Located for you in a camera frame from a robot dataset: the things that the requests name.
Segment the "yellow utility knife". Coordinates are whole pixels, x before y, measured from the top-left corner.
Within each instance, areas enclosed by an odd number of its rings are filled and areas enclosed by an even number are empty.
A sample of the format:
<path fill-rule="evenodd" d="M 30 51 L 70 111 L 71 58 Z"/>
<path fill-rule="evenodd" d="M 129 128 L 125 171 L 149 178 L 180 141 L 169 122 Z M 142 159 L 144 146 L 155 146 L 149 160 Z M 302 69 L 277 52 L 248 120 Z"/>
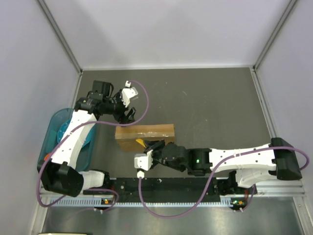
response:
<path fill-rule="evenodd" d="M 139 143 L 142 147 L 147 148 L 147 144 L 143 139 L 136 139 L 136 142 Z"/>

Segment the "brown cardboard express box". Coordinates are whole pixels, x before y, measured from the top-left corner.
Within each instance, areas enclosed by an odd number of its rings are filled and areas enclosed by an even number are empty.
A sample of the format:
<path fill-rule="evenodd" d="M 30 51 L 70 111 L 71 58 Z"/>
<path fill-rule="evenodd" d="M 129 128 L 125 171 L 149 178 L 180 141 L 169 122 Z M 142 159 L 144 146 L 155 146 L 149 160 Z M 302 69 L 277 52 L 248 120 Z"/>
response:
<path fill-rule="evenodd" d="M 174 142 L 174 124 L 131 125 L 115 128 L 115 140 L 124 152 L 143 152 L 144 147 L 136 141 L 137 139 Z"/>

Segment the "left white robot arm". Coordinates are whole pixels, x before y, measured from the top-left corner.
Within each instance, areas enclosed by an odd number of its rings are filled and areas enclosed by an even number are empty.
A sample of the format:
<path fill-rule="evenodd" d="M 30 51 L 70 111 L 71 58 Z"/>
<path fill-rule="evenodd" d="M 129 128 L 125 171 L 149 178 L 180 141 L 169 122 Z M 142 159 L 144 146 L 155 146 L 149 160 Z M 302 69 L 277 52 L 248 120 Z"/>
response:
<path fill-rule="evenodd" d="M 88 134 L 102 115 L 113 116 L 116 126 L 134 122 L 136 110 L 129 105 L 138 95 L 136 88 L 126 81 L 125 87 L 116 94 L 112 93 L 113 90 L 112 83 L 94 81 L 87 96 L 76 101 L 59 145 L 37 165 L 45 190 L 71 197 L 89 188 L 95 188 L 100 194 L 110 191 L 111 183 L 106 179 L 106 173 L 97 170 L 79 172 L 76 164 Z"/>

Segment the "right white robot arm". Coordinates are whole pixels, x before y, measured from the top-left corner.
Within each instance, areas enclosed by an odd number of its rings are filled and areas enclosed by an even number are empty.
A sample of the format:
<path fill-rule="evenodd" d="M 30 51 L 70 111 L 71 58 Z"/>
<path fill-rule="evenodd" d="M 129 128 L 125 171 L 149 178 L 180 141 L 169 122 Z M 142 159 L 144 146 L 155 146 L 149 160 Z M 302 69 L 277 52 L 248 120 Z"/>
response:
<path fill-rule="evenodd" d="M 203 177 L 222 171 L 233 175 L 225 184 L 225 193 L 241 193 L 254 184 L 277 178 L 282 181 L 302 179 L 295 148 L 283 138 L 272 138 L 269 144 L 246 149 L 187 149 L 173 142 L 144 141 L 144 159 L 139 161 L 137 177 L 160 164 L 188 175 Z"/>

